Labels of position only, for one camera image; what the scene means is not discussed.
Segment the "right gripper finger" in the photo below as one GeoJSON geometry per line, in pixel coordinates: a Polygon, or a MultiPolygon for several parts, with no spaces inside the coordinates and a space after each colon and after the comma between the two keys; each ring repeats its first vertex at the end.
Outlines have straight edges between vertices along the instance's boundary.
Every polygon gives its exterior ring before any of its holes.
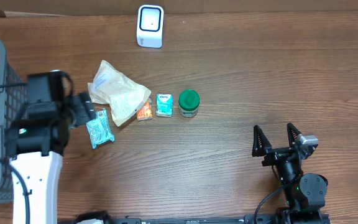
{"type": "Polygon", "coordinates": [[[301,132],[296,129],[296,127],[292,123],[288,123],[287,134],[289,146],[293,149],[298,149],[298,136],[301,134],[301,132]]]}
{"type": "Polygon", "coordinates": [[[258,125],[254,126],[253,132],[252,157],[266,156],[272,150],[272,145],[258,125]]]}

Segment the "teal wipes packet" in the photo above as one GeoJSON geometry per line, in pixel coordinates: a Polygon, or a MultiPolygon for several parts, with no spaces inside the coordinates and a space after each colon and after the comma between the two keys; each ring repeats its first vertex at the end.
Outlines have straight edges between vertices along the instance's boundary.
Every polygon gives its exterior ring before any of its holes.
{"type": "Polygon", "coordinates": [[[115,141],[115,136],[111,132],[108,113],[105,108],[101,111],[97,111],[96,118],[88,121],[86,127],[93,149],[96,149],[98,145],[102,145],[108,141],[115,141]]]}

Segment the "beige snack bag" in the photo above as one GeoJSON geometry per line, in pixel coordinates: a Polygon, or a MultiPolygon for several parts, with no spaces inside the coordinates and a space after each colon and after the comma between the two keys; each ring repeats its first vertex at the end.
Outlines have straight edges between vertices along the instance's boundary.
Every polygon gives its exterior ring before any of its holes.
{"type": "Polygon", "coordinates": [[[121,126],[133,117],[151,95],[151,91],[140,85],[109,62],[102,60],[91,83],[88,83],[91,101],[97,104],[108,104],[112,120],[121,126]]]}

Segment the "orange small packet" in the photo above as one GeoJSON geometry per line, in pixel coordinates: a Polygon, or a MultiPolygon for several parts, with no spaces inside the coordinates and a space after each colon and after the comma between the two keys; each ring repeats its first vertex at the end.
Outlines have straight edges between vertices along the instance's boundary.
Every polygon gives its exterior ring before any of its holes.
{"type": "Polygon", "coordinates": [[[153,118],[152,114],[152,99],[148,98],[148,100],[144,103],[140,110],[137,111],[137,120],[145,121],[153,118]]]}

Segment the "teal tissue pack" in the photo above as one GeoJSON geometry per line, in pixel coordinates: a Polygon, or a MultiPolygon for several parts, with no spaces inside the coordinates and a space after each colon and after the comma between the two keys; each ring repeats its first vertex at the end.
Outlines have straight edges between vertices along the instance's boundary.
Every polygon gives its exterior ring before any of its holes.
{"type": "Polygon", "coordinates": [[[156,109],[157,116],[161,116],[161,117],[173,116],[173,95],[157,94],[156,102],[157,102],[157,109],[156,109]]]}

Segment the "green lid jar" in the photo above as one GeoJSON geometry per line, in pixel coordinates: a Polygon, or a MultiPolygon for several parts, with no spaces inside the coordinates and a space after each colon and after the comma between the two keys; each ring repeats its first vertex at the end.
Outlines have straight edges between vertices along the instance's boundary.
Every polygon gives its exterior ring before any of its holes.
{"type": "Polygon", "coordinates": [[[184,90],[180,93],[178,105],[182,116],[194,117],[198,112],[200,96],[194,90],[184,90]]]}

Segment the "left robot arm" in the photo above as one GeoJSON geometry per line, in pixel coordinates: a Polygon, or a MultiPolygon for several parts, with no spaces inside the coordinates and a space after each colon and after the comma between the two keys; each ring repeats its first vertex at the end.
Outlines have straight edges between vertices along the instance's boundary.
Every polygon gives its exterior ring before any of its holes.
{"type": "Polygon", "coordinates": [[[70,130],[95,119],[87,92],[28,95],[23,112],[6,131],[14,185],[13,223],[56,223],[58,182],[70,130]]]}

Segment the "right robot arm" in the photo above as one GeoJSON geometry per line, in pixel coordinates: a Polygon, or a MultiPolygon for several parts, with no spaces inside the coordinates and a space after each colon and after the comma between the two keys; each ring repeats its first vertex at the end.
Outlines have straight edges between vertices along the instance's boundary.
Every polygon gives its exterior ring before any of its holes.
{"type": "Polygon", "coordinates": [[[253,222],[258,222],[262,205],[283,191],[287,206],[276,210],[270,218],[272,223],[330,223],[329,216],[321,213],[328,190],[327,178],[314,173],[306,174],[301,169],[302,161],[318,147],[318,138],[313,134],[302,134],[292,123],[287,124],[287,134],[288,146],[274,148],[262,129],[258,125],[253,127],[252,156],[263,157],[262,165],[271,167],[281,184],[258,204],[253,222]]]}

